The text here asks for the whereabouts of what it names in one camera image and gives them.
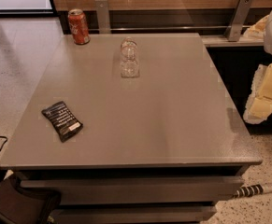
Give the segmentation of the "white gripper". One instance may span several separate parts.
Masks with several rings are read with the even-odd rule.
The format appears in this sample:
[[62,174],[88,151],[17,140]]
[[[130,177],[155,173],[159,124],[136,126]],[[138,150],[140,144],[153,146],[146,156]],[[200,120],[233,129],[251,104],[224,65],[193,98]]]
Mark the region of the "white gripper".
[[[272,55],[272,10],[244,32],[247,38],[264,38],[265,51]],[[251,94],[245,105],[243,119],[260,124],[272,114],[272,63],[260,64],[251,84]]]

